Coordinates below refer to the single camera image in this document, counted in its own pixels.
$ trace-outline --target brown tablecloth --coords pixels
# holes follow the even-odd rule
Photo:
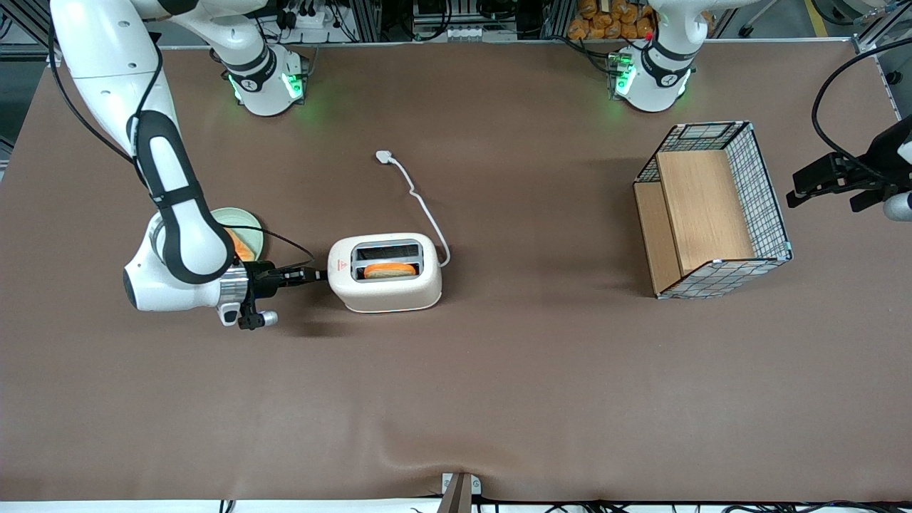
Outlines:
[[[212,208],[321,258],[433,235],[389,149],[452,244],[433,309],[357,315],[318,284],[262,301],[281,322],[253,333],[132,309],[120,270],[154,209],[45,75],[0,183],[0,498],[403,497],[463,470],[512,500],[911,499],[909,225],[817,199],[784,212],[792,263],[658,301],[630,187],[672,124],[747,119],[784,202],[852,55],[708,44],[646,114],[562,45],[328,48],[307,104],[257,119],[205,52],[166,52]],[[895,120],[873,62],[822,114],[855,152]]]

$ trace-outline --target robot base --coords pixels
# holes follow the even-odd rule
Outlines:
[[[683,78],[671,83],[670,87],[661,87],[656,79],[649,75],[642,65],[642,52],[636,47],[620,50],[620,62],[617,65],[617,78],[608,78],[608,86],[614,96],[626,99],[630,105],[645,112],[661,112],[671,107],[675,100],[684,94],[690,71]]]
[[[296,52],[280,45],[270,45],[270,48],[277,60],[275,73],[261,90],[245,90],[229,76],[238,105],[244,105],[253,114],[263,117],[277,116],[292,105],[303,105],[310,71],[310,62]]]

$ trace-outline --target wooden board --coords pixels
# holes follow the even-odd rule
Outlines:
[[[725,152],[661,152],[656,159],[681,275],[710,260],[753,258]]]
[[[646,243],[652,289],[659,294],[681,279],[665,194],[659,182],[634,183],[633,192],[637,198],[643,242]]]

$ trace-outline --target wire mesh basket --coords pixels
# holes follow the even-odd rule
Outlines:
[[[713,259],[656,291],[664,298],[716,298],[762,276],[792,259],[782,211],[748,121],[676,125],[639,173],[635,183],[660,182],[657,155],[661,152],[725,151],[754,257]]]

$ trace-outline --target white power cord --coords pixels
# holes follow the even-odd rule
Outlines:
[[[447,257],[440,262],[441,267],[446,267],[450,263],[450,245],[447,244],[447,239],[443,238],[443,233],[440,231],[440,227],[437,226],[437,221],[434,220],[434,216],[430,214],[428,206],[424,204],[424,198],[421,197],[421,194],[415,192],[415,183],[411,181],[409,172],[402,167],[402,164],[399,163],[395,158],[393,158],[393,153],[386,150],[381,150],[377,152],[377,160],[381,164],[393,164],[402,171],[402,176],[405,176],[405,181],[409,183],[409,194],[415,196],[418,199],[418,203],[421,204],[421,208],[424,210],[424,214],[428,217],[430,223],[434,226],[434,231],[437,232],[437,237],[440,238],[440,242],[443,244],[443,250],[446,251]]]

